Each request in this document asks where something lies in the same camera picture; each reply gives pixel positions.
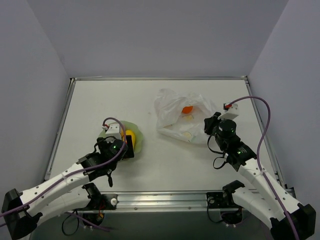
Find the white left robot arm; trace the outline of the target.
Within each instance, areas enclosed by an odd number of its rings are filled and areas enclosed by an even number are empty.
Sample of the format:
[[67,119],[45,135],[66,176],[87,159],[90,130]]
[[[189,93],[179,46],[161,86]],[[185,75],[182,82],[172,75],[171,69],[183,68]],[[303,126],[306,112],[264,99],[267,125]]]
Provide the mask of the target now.
[[130,135],[99,137],[93,152],[59,175],[27,190],[9,190],[4,195],[0,216],[11,239],[28,236],[41,223],[61,213],[74,209],[97,209],[101,193],[93,181],[106,176],[112,187],[111,174],[118,162],[133,156]]

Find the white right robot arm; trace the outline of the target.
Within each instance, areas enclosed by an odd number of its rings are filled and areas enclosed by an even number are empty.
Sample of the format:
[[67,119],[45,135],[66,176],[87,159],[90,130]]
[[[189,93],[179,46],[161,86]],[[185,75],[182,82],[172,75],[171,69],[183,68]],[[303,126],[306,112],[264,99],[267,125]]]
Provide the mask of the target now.
[[243,176],[257,190],[248,190],[235,180],[222,188],[222,200],[227,206],[245,208],[262,221],[275,240],[306,240],[315,233],[316,211],[291,196],[258,162],[257,154],[236,134],[232,119],[216,112],[204,119],[204,133],[214,137],[225,163]]

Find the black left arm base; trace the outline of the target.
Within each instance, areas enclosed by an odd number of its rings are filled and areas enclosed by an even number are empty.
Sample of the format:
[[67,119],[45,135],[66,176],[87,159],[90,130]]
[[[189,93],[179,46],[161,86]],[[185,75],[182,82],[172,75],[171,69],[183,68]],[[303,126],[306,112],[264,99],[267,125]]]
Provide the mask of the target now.
[[82,188],[88,193],[89,203],[80,209],[81,215],[86,221],[100,226],[105,218],[104,210],[116,210],[118,195],[101,193],[94,183],[88,183]]

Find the white plastic bag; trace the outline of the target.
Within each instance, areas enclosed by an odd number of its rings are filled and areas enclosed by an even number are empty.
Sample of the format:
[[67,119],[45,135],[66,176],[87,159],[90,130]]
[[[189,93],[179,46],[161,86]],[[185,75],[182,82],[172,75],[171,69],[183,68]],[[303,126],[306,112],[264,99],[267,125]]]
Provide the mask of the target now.
[[[191,113],[182,113],[186,106],[193,106]],[[158,91],[154,109],[158,133],[195,145],[207,143],[204,119],[217,111],[214,102],[199,93],[179,94],[169,88]]]

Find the yellow fake banana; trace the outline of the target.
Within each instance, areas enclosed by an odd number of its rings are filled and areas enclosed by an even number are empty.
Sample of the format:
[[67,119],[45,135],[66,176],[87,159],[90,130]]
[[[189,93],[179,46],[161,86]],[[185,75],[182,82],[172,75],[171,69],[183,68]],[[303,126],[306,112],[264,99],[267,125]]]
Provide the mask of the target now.
[[128,137],[131,138],[132,147],[135,148],[135,144],[136,144],[136,135],[135,135],[135,133],[132,130],[127,129],[125,131],[125,134],[126,134],[126,138],[128,138]]

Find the peach coloured fake peach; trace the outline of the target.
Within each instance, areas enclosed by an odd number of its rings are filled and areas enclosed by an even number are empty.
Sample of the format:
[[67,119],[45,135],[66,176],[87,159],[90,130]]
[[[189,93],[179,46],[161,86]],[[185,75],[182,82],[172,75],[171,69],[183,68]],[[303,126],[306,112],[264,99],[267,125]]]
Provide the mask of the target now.
[[125,136],[126,134],[124,132],[122,132],[120,135],[121,135],[122,141],[125,142],[126,141],[126,136]]

